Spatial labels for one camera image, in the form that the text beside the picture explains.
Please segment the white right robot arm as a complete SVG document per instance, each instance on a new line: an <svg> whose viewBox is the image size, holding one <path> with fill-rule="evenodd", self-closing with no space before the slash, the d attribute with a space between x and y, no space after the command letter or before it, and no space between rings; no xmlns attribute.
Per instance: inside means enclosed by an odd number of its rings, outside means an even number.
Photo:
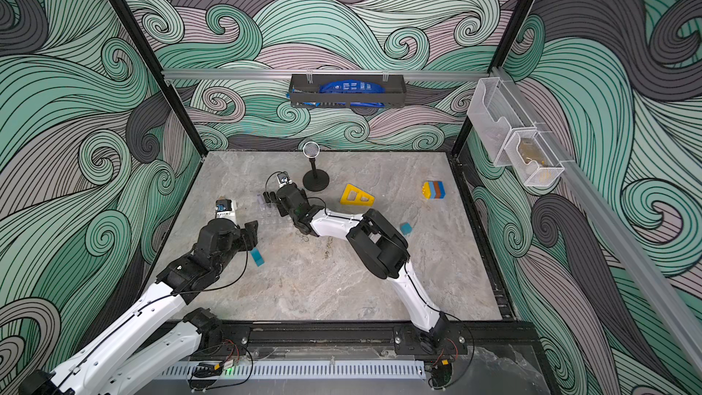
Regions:
<svg viewBox="0 0 702 395"><path fill-rule="evenodd" d="M287 179L276 192L263 193L263 199L290 218L301 234L346 241L372 275L391 284L426 352L435 353L451 341L452 317L430 298L411 262L409 243L378 210L349 214L322 202L313 204Z"/></svg>

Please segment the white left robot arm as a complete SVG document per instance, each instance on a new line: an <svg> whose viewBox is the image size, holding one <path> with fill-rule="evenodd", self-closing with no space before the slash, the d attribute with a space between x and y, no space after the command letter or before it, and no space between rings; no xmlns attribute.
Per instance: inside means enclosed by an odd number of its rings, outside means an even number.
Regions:
<svg viewBox="0 0 702 395"><path fill-rule="evenodd" d="M214 351L225 342L210 310L188 313L162 338L147 340L199 294L211 290L240 252L258 243L257 221L243 226L212 219L193 248L160 272L139 299L86 347L53 371L38 369L22 381L22 394L134 394L162 371L195 353L203 341Z"/></svg>

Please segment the clear acrylic lipstick organizer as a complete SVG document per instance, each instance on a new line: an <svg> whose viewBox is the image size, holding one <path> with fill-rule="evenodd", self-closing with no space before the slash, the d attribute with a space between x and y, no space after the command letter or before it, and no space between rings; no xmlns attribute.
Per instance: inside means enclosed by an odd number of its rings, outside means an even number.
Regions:
<svg viewBox="0 0 702 395"><path fill-rule="evenodd" d="M266 234L274 235L287 232L290 221L287 216L281 215L274 200L265 195L258 195L257 203L259 207L258 221Z"/></svg>

